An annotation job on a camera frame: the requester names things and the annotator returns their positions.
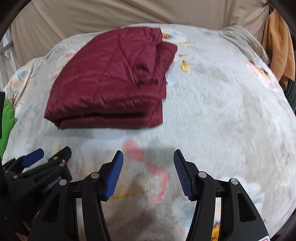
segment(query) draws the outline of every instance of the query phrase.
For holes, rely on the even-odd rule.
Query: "puffer jacket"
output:
[[[143,128],[163,122],[165,73],[177,46],[159,28],[121,28],[96,36],[53,84],[44,117],[59,129]]]

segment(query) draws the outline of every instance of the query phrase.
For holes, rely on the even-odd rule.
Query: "beige fabric backdrop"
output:
[[[24,65],[67,37],[133,23],[238,24],[261,41],[267,16],[265,0],[32,0],[12,23],[12,37]]]

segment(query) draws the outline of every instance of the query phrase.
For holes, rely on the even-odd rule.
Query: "blanket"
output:
[[[6,86],[18,121],[3,163],[38,148],[48,158],[69,146],[73,154],[68,165],[74,180],[80,180],[122,150],[124,165],[114,196],[103,203],[112,239],[177,241],[186,239],[195,208],[184,196],[173,164],[173,153],[180,149],[213,178],[237,178],[273,236],[295,209],[296,119],[263,48],[239,26],[212,31],[145,25],[160,27],[163,40],[178,45],[166,75],[162,125],[58,130],[43,118],[56,77],[99,33],[77,35],[29,62]],[[217,200],[213,235],[219,222]]]

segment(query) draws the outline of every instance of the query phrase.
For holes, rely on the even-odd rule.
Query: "clear plastic sheet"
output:
[[[2,91],[10,78],[21,67],[12,42],[11,29],[7,30],[0,42],[0,90]]]

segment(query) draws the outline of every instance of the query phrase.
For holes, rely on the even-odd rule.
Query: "red and white sticker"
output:
[[[269,236],[266,236],[265,238],[260,239],[260,240],[258,240],[258,241],[270,241],[270,237],[269,237]]]

